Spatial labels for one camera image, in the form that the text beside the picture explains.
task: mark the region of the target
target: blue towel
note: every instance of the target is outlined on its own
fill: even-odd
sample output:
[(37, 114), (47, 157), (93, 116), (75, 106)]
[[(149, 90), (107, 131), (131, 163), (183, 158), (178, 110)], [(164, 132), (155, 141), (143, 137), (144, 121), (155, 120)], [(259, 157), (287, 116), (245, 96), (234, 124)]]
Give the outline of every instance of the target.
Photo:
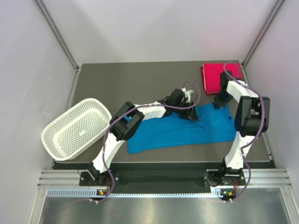
[(235, 139), (235, 120), (229, 107), (215, 110), (213, 104), (196, 107), (199, 121), (169, 117), (143, 121), (128, 140), (128, 152), (190, 144), (206, 144)]

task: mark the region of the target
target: red cloth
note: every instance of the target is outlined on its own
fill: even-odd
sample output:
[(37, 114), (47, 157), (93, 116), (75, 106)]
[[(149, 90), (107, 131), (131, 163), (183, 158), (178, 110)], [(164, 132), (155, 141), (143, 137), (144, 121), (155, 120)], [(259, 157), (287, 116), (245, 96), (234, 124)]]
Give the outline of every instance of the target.
[[(220, 73), (222, 73), (224, 63), (204, 63), (203, 69), (201, 70), (203, 78), (203, 87), (207, 94), (216, 94), (220, 92)], [(239, 78), (242, 78), (241, 66), (239, 67)], [(237, 77), (237, 67), (235, 64), (227, 64), (227, 71), (233, 72), (233, 77)]]

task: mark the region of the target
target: white panel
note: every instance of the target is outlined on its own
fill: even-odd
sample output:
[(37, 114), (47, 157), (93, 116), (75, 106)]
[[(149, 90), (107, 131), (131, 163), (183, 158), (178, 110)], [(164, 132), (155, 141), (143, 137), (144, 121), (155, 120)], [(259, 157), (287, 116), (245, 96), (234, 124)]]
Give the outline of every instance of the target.
[(33, 0), (0, 2), (1, 223), (28, 219), (51, 158), (43, 128), (65, 108), (75, 71)]
[(243, 60), (276, 0), (44, 0), (78, 63)]
[(271, 99), (268, 134), (274, 155), (287, 168), (299, 197), (299, 1), (283, 5), (250, 60), (252, 87)]

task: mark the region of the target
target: metal floor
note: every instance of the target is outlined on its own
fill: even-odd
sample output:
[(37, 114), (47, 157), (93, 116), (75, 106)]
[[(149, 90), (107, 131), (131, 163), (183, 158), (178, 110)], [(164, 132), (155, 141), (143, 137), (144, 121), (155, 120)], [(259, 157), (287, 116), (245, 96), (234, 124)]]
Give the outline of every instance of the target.
[[(76, 88), (73, 105), (86, 98), (96, 98), (111, 112), (112, 116), (126, 102), (152, 103), (181, 88), (187, 80), (198, 83), (201, 88), (199, 105), (212, 102), (202, 90), (200, 66), (204, 62), (148, 62), (83, 64)], [(237, 103), (230, 104), (235, 114)], [(222, 161), (232, 142), (168, 147), (129, 154), (123, 144), (113, 162), (205, 162)], [(90, 162), (100, 152), (102, 139), (92, 145), (72, 162)], [(248, 161), (269, 161), (263, 138), (251, 147)]]
[[(47, 198), (55, 216), (77, 198)], [(81, 201), (40, 224), (290, 224), (279, 189), (248, 189), (235, 203), (215, 198), (110, 198), (98, 205)]]

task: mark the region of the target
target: purple cable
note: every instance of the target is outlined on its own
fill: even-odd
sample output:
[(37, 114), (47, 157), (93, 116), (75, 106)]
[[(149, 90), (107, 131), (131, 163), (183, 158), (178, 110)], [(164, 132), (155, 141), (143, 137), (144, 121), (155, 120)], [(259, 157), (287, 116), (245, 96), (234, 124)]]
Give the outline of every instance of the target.
[[(173, 109), (180, 109), (180, 110), (187, 110), (187, 109), (190, 109), (190, 108), (193, 108), (195, 107), (198, 103), (199, 103), (199, 100), (200, 100), (200, 89), (198, 87), (198, 85), (195, 83), (195, 82), (192, 82), (192, 81), (186, 81), (184, 82), (183, 84), (183, 88), (185, 87), (186, 83), (192, 83), (196, 86), (197, 90), (198, 90), (198, 99), (197, 101), (192, 105), (192, 106), (188, 106), (188, 107), (176, 107), (176, 106), (169, 106), (169, 105), (163, 105), (163, 104), (157, 104), (155, 106), (163, 106), (163, 107), (168, 107), (168, 108), (173, 108)], [(107, 172), (109, 173), (110, 177), (111, 177), (111, 180), (112, 180), (112, 186), (111, 186), (111, 189), (107, 192), (107, 194), (105, 195), (104, 198), (102, 198), (99, 203), (105, 201), (108, 199), (109, 195), (111, 194), (111, 192), (113, 191), (114, 187), (115, 187), (115, 181), (114, 181), (114, 177), (111, 173), (111, 171), (109, 170), (109, 167), (107, 166), (106, 162), (105, 162), (105, 149), (106, 149), (106, 140), (107, 140), (107, 136), (108, 136), (108, 133), (110, 131), (110, 129), (113, 127), (113, 125), (115, 125), (118, 121), (120, 121), (120, 119), (124, 118), (125, 116), (127, 116), (129, 113), (131, 113), (132, 111), (134, 110), (137, 110), (138, 108), (142, 108), (142, 107), (151, 107), (153, 105), (140, 105), (140, 106), (136, 106), (134, 108), (132, 108), (131, 110), (125, 112), (123, 115), (121, 115), (118, 119), (116, 119), (115, 121), (113, 121), (111, 123), (111, 125), (109, 125), (109, 127), (107, 128), (105, 134), (104, 134), (104, 137), (103, 137), (103, 164), (104, 164), (104, 167), (106, 168)], [(81, 201), (89, 201), (89, 198), (81, 198), (81, 199), (78, 199), (74, 202), (72, 202), (71, 204), (69, 204), (68, 206), (66, 206), (64, 209), (62, 209), (62, 211), (60, 211), (58, 214), (56, 214), (55, 216), (51, 216), (50, 213), (49, 213), (49, 205), (47, 206), (47, 215), (49, 216), (49, 218), (51, 219), (55, 219), (57, 218), (61, 213), (63, 213), (66, 209), (68, 209), (69, 207), (73, 206), (74, 204), (78, 203), (78, 202), (81, 202)]]
[[(239, 85), (243, 86), (243, 87), (246, 88), (246, 89), (249, 89), (249, 90), (253, 91), (253, 92), (258, 96), (258, 98), (259, 98), (259, 100), (260, 100), (260, 102), (261, 102), (261, 110), (262, 110), (262, 111), (261, 111), (261, 112), (262, 112), (262, 115), (261, 115), (261, 124), (260, 124), (260, 127), (259, 127), (259, 129), (258, 129), (258, 131), (257, 131), (257, 133), (256, 133), (256, 135), (255, 135), (255, 137), (254, 137), (254, 139), (253, 139), (251, 142), (249, 142), (247, 145), (241, 147), (241, 152), (242, 152), (243, 161), (244, 161), (245, 166), (248, 168), (248, 173), (249, 173), (249, 175), (248, 175), (248, 180), (247, 180), (247, 182), (246, 182), (244, 188), (243, 188), (243, 189), (241, 190), (241, 192), (240, 192), (240, 193), (239, 193), (239, 194), (232, 200), (232, 202), (234, 202), (236, 199), (238, 199), (238, 198), (244, 193), (244, 191), (245, 191), (246, 188), (248, 187), (249, 182), (250, 182), (250, 180), (251, 180), (251, 168), (250, 168), (249, 164), (248, 164), (247, 161), (246, 161), (246, 158), (245, 158), (245, 156), (244, 156), (244, 151), (243, 151), (243, 149), (246, 148), (246, 147), (248, 147), (248, 146), (251, 146), (251, 145), (258, 139), (258, 137), (260, 136), (260, 134), (262, 133), (262, 129), (263, 129), (263, 125), (264, 125), (264, 119), (265, 119), (265, 105), (264, 105), (264, 103), (263, 103), (263, 98), (262, 98), (262, 96), (261, 96), (257, 91), (251, 89), (250, 87), (248, 87), (248, 86), (246, 86), (246, 85), (243, 85), (242, 83), (240, 83), (238, 80), (236, 80), (234, 77), (232, 77), (232, 76), (228, 73), (228, 71), (226, 70), (226, 65), (229, 64), (229, 63), (230, 63), (230, 62), (225, 63), (225, 64), (223, 65), (224, 72), (225, 72), (231, 79), (233, 79), (236, 83), (238, 83)], [(238, 76), (239, 76), (239, 72), (240, 72), (240, 71), (239, 71), (239, 66), (238, 66), (236, 63), (233, 63), (233, 64), (237, 67), (237, 77), (238, 77)]]

